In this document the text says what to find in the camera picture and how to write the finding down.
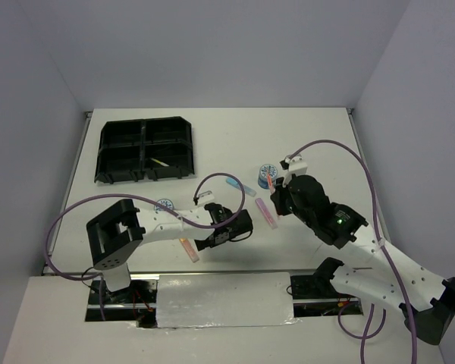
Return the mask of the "blue paint jar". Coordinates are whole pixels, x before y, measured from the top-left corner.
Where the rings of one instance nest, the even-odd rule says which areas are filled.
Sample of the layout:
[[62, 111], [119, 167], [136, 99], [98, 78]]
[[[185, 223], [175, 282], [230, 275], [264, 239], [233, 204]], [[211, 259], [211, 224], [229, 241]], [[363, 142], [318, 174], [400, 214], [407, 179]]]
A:
[[270, 168], [272, 182], [276, 180], [278, 177], [278, 169], [272, 164], [264, 164], [259, 168], [259, 175], [258, 175], [258, 185], [265, 190], [268, 190], [268, 183], [266, 178], [266, 169]]
[[155, 212], [174, 211], [174, 203], [170, 199], [162, 198], [156, 201], [154, 205]]

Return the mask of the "blue paint jar right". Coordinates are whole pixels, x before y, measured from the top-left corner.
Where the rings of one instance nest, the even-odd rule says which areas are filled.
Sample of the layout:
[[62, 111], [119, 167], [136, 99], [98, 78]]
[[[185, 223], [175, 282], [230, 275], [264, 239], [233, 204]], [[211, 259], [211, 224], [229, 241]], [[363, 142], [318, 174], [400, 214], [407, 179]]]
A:
[[268, 190], [268, 183], [266, 178], [266, 169], [270, 168], [272, 182], [276, 180], [278, 177], [278, 169], [272, 164], [264, 164], [259, 168], [259, 175], [258, 175], [258, 185], [265, 190]]

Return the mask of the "blue paint jar left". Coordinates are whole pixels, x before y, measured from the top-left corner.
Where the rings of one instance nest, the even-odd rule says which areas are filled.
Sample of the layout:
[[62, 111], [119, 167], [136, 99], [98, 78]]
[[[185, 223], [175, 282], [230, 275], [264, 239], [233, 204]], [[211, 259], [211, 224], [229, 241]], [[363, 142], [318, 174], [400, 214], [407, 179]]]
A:
[[170, 199], [162, 198], [156, 201], [154, 205], [155, 212], [174, 211], [174, 203]]

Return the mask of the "thin yellow highlighter pen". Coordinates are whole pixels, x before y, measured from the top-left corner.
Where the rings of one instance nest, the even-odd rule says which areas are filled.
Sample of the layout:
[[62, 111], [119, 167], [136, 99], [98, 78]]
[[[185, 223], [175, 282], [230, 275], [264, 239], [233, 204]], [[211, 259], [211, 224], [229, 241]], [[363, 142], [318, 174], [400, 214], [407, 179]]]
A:
[[159, 165], [161, 165], [162, 167], [170, 167], [169, 164], [167, 164], [167, 163], [165, 163], [165, 162], [161, 162], [161, 161], [159, 161], [159, 160], [156, 159], [156, 158], [150, 158], [150, 160], [153, 161], [153, 162], [155, 162], [155, 163], [157, 163], [157, 164], [159, 164]]

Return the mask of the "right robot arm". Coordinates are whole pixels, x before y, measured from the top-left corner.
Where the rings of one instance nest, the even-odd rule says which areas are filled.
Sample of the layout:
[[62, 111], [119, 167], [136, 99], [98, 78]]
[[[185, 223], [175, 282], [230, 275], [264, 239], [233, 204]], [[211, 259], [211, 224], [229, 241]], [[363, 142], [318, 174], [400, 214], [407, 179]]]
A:
[[279, 177], [270, 196], [279, 215], [294, 215], [339, 258], [315, 270], [315, 290], [324, 297], [344, 293], [401, 312], [415, 322], [418, 339], [438, 345], [455, 316], [455, 277], [443, 278], [412, 260], [358, 212], [329, 200], [309, 175]]

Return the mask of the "blue-capped glue stick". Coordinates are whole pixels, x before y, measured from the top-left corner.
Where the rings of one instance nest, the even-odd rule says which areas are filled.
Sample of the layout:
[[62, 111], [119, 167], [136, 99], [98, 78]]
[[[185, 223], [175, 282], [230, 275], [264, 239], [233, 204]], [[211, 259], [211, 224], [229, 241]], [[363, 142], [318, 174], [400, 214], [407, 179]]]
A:
[[239, 184], [232, 177], [227, 177], [226, 183], [237, 190], [244, 190], [244, 192], [247, 196], [256, 197], [256, 191], [254, 189], [252, 189], [251, 187], [248, 187], [245, 184]]

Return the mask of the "silver foil-covered panel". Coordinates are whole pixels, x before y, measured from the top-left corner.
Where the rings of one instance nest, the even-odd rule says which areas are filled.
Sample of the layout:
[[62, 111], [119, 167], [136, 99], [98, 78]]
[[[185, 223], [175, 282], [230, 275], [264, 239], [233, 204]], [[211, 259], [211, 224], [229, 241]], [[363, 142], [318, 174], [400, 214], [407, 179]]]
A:
[[162, 275], [156, 322], [160, 328], [235, 328], [291, 325], [288, 273]]

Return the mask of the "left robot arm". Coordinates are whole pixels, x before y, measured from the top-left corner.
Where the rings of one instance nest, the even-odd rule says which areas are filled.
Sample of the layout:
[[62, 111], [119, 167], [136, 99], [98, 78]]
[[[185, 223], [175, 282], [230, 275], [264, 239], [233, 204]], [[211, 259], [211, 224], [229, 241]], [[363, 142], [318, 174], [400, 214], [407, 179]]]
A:
[[133, 295], [127, 261], [135, 250], [164, 240], [188, 239], [201, 251], [249, 237], [253, 220], [247, 210], [235, 215], [210, 202], [174, 216], [164, 209], [138, 209], [132, 199], [122, 199], [86, 224], [93, 268], [104, 279], [106, 293], [118, 303]]

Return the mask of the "black four-compartment organizer tray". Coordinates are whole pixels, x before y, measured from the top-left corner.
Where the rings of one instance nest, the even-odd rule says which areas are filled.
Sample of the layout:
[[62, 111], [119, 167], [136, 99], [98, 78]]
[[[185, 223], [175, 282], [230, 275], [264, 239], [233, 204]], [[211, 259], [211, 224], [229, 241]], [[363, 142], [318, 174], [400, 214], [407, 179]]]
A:
[[181, 179], [194, 174], [192, 125], [181, 116], [109, 121], [102, 128], [96, 183]]

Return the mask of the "orange-capped pink glue stick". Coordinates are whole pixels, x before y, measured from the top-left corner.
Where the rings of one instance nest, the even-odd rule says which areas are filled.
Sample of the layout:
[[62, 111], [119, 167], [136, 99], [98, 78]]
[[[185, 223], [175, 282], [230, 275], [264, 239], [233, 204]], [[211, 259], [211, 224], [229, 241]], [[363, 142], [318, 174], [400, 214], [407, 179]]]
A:
[[184, 248], [185, 252], [189, 256], [192, 263], [199, 261], [199, 256], [196, 249], [193, 247], [192, 243], [188, 239], [179, 239], [181, 246]]

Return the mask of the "thin orange highlighter pen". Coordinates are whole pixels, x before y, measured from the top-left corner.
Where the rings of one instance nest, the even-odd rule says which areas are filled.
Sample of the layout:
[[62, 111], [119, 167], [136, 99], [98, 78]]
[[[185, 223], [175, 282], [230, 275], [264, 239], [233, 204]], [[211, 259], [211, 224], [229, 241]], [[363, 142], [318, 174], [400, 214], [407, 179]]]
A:
[[268, 183], [268, 188], [270, 191], [270, 194], [273, 194], [275, 192], [275, 188], [273, 186], [272, 178], [271, 178], [271, 173], [270, 173], [270, 168], [266, 169], [266, 178], [267, 178], [267, 183]]

